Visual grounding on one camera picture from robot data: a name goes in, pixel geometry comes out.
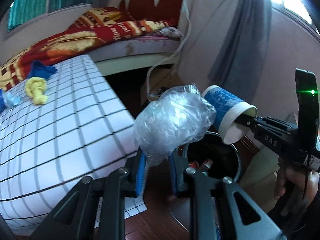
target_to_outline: cardboard box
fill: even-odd
[[[177,73],[172,73],[171,69],[155,68],[150,75],[150,93],[158,91],[161,87],[172,88],[185,85]],[[158,100],[159,96],[149,96],[150,101]],[[140,88],[141,105],[147,101],[147,82],[145,81]]]

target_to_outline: crumpled yellow object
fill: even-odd
[[[47,102],[48,96],[43,94],[43,92],[46,90],[46,81],[44,78],[29,78],[25,89],[26,94],[32,98],[33,103],[36,105],[44,105]]]

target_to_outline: window frame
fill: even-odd
[[[295,22],[297,22],[301,27],[303,27],[305,30],[307,30],[310,34],[312,34],[318,41],[320,41],[320,36],[319,34],[316,32],[316,26],[313,22],[313,20],[311,19],[311,24],[308,23],[305,19],[303,19],[301,16],[299,16],[298,14],[296,14],[295,12],[293,12],[290,9],[287,9],[284,6],[284,0],[281,0],[281,4],[272,2],[272,6],[274,9],[276,9],[277,11],[282,12],[283,14],[285,14],[286,16],[288,16],[290,19],[294,20]]]
[[[70,6],[67,6],[67,7],[64,7],[64,8],[61,8],[61,9],[56,9],[54,11],[49,12],[50,0],[46,0],[45,13],[43,13],[43,14],[35,17],[35,18],[32,18],[32,19],[30,19],[30,20],[28,20],[26,22],[24,22],[23,24],[19,25],[18,27],[14,28],[11,31],[8,31],[8,20],[9,20],[9,10],[10,10],[10,8],[9,8],[7,13],[6,13],[6,16],[3,18],[3,19],[5,19],[4,26],[6,28],[5,39],[10,38],[15,33],[17,33],[20,30],[22,30],[24,27],[32,24],[35,21],[41,20],[41,19],[43,19],[43,18],[45,18],[47,16],[51,16],[53,14],[56,14],[56,13],[59,13],[59,12],[63,12],[63,11],[67,11],[67,10],[70,10],[70,9],[81,8],[81,7],[91,6],[91,5],[92,5],[92,3],[81,3],[81,4],[76,4],[76,5],[70,5]]]

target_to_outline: white tablecloth with black grid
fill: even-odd
[[[20,104],[0,114],[0,214],[17,235],[34,231],[81,177],[105,177],[137,150],[134,119],[91,58],[55,66],[45,105],[32,103],[24,81],[10,90]],[[125,200],[125,217],[144,210],[142,197]]]

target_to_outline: screw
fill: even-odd
[[[225,184],[231,184],[232,183],[232,179],[230,177],[224,177],[222,179],[223,183]]]
[[[81,182],[84,184],[88,184],[88,183],[90,183],[91,180],[92,180],[92,178],[90,176],[85,176],[81,179]]]
[[[196,173],[196,169],[192,168],[192,167],[188,167],[188,168],[186,168],[186,173],[195,174]]]
[[[129,170],[126,167],[121,167],[121,168],[118,169],[118,172],[120,174],[127,174],[129,172]]]

